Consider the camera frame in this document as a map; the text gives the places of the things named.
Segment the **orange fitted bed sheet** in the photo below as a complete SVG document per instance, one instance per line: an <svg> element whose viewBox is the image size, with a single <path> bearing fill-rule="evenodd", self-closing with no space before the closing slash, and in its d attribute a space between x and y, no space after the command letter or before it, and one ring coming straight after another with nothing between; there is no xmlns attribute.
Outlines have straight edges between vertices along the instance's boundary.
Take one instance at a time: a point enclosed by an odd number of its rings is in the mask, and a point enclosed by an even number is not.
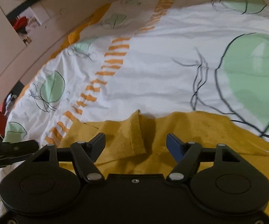
<svg viewBox="0 0 269 224"><path fill-rule="evenodd" d="M74 31L72 31L70 34L68 34L61 44L61 46L58 48L58 50L54 51L54 53L48 58L48 60L45 61L45 63L40 67L40 69L36 72L36 74L33 76L33 78L30 80L30 82L25 85L25 87L22 89L19 96L16 98L15 104L18 103L18 101L25 95L27 89L31 86L37 75L40 73L42 68L49 63L50 60L56 58L56 56L63 51L64 49L68 48L72 44L78 42L80 40L80 33L86 28L91 25L96 24L101 20L101 18L104 16L104 14L108 11L112 3L106 3L105 5L99 7L97 10L93 12L88 18L86 18Z"/></svg>

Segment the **white leaf print duvet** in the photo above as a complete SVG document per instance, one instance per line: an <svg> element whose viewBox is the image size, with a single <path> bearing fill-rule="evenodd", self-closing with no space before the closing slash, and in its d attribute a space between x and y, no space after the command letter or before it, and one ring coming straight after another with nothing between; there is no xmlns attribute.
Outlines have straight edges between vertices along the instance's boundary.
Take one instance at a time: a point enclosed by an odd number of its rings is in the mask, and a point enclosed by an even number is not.
<svg viewBox="0 0 269 224"><path fill-rule="evenodd" d="M269 142L269 0L122 0L37 75L4 140L60 147L64 127L135 111L225 116Z"/></svg>

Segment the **mustard yellow knit sweater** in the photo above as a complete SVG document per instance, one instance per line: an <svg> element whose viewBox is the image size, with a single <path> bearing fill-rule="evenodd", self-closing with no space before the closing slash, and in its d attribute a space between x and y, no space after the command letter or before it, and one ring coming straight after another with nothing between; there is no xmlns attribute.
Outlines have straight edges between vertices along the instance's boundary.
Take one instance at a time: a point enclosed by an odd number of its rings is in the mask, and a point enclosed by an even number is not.
<svg viewBox="0 0 269 224"><path fill-rule="evenodd" d="M269 179L269 142L236 126L229 118L206 112L173 112L154 118L135 111L122 121L81 122L65 126L60 147L105 135L96 166L103 175L169 175L192 145L215 148L224 144ZM269 204L266 208L269 215Z"/></svg>

